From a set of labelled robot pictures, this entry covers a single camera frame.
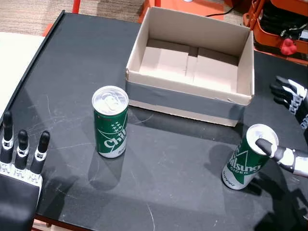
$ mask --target robotic hand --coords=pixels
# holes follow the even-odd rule
[[[42,188],[42,168],[47,155],[50,134],[44,131],[30,169],[26,168],[29,142],[25,130],[18,133],[15,162],[13,119],[10,112],[3,115],[3,139],[0,152],[0,226],[1,231],[31,230]]]
[[[274,101],[284,105],[295,115],[302,129],[308,128],[308,96],[307,89],[298,83],[276,76],[276,84],[270,85],[275,95]]]
[[[308,154],[300,150],[291,150],[272,144],[265,139],[258,139],[256,145],[275,160],[283,169],[308,178]]]
[[[295,115],[302,129],[308,128],[308,96],[307,89],[298,83],[276,76],[276,84],[270,85],[275,95],[274,101],[284,105]],[[280,147],[265,139],[258,139],[256,145],[264,153],[275,160],[283,169],[308,178],[308,154],[300,150]]]

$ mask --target red chair leg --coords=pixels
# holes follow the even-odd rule
[[[80,0],[74,0],[72,13],[78,13],[79,12],[79,6],[80,6]]]
[[[154,6],[160,7],[160,0],[155,0]]]

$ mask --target gray tape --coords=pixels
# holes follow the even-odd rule
[[[239,120],[244,112],[244,106],[235,103],[128,81],[126,81],[126,92],[131,100],[232,120]]]

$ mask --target soda can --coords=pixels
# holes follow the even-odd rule
[[[115,86],[98,89],[92,97],[96,149],[107,158],[120,156],[126,148],[128,96]]]
[[[273,129],[264,124],[252,125],[222,170],[222,180],[229,188],[245,188],[268,161],[266,154],[255,144],[259,138],[278,145]]]

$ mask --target black cable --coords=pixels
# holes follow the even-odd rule
[[[225,12],[225,13],[214,13],[214,14],[209,14],[209,15],[206,15],[206,17],[212,17],[212,16],[218,16],[218,15],[229,14],[231,11],[234,10],[234,8],[238,7],[242,2],[243,2],[243,0],[240,0],[237,4],[235,4],[230,10],[228,10],[228,11]]]

